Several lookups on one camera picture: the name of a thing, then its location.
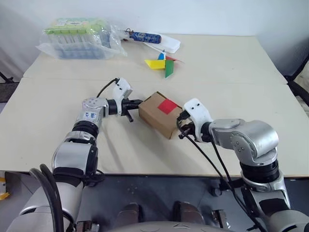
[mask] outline red square sticker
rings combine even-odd
[[[169,114],[170,112],[173,111],[177,107],[177,104],[172,102],[169,99],[165,99],[159,106],[158,109],[161,110],[165,114]]]

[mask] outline green paper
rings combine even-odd
[[[174,72],[174,61],[173,60],[165,60],[165,78],[170,76]]]

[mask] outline yellow object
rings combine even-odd
[[[145,62],[148,64],[151,69],[165,69],[165,60],[149,60],[146,59]]]
[[[1,194],[0,195],[0,201],[1,200],[4,200],[5,198],[7,198],[10,194],[8,192],[4,193],[4,194]]]

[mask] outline plastic bag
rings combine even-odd
[[[125,33],[99,18],[59,18],[36,47],[59,59],[110,59],[127,56],[120,42],[124,38]]]

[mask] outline wire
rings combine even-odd
[[[61,205],[61,198],[60,198],[60,194],[59,194],[59,190],[58,190],[58,186],[56,184],[56,181],[55,181],[55,178],[53,176],[53,174],[51,173],[51,171],[48,169],[48,167],[45,165],[45,164],[41,164],[40,165],[40,170],[41,172],[43,173],[43,175],[47,178],[48,182],[51,184],[54,192],[55,192],[55,195],[56,195],[56,199],[57,199],[57,208],[61,210],[61,215],[63,214],[62,213],[62,205]],[[63,217],[61,217],[61,227],[64,228],[64,225],[63,225]]]
[[[45,192],[53,218],[54,232],[63,232],[64,228],[63,226],[61,227],[61,225],[63,225],[62,209],[58,208],[57,198],[51,184],[49,183],[48,179],[38,169],[31,168],[29,172],[39,181],[40,185],[42,186]]]
[[[179,120],[176,120],[176,125],[177,125],[177,128],[179,129],[179,131],[200,151],[200,153],[202,153],[202,155],[207,159],[207,161],[212,165],[212,167],[215,169],[215,171],[218,173],[218,175],[220,176],[220,178],[225,182],[225,184],[228,186],[228,188],[232,191],[233,193],[233,196],[236,200],[236,202],[240,205],[240,207],[242,208],[242,210],[245,212],[245,214],[252,220],[252,222],[256,225],[257,228],[260,229],[261,232],[266,232],[266,230],[263,228],[263,226],[256,220],[256,218],[254,218],[253,216],[251,216],[248,212],[247,212],[247,209],[245,207],[245,204],[241,201],[241,199],[239,198],[239,196],[235,193],[235,189],[234,187],[231,186],[232,182],[231,182],[231,177],[229,174],[226,174],[229,182],[231,183],[228,183],[223,175],[221,174],[221,172],[218,170],[218,168],[216,167],[216,165],[211,161],[211,159],[205,154],[205,152],[196,144],[196,142],[191,139],[182,129],[181,129],[181,126],[179,124]],[[224,165],[221,157],[220,157],[220,154],[217,150],[217,147],[215,146],[215,144],[213,143],[214,145],[214,149],[215,149],[215,152],[219,158],[219,161],[221,163],[221,165],[223,166],[223,169],[224,171],[226,171],[226,173],[228,173],[227,169],[226,169],[226,166]]]
[[[97,98],[101,95],[101,93],[108,87],[110,86],[113,82],[118,82],[119,78],[115,78],[113,80],[111,80],[109,83],[106,84],[106,86],[103,87],[103,89],[101,89],[101,91],[98,93]]]

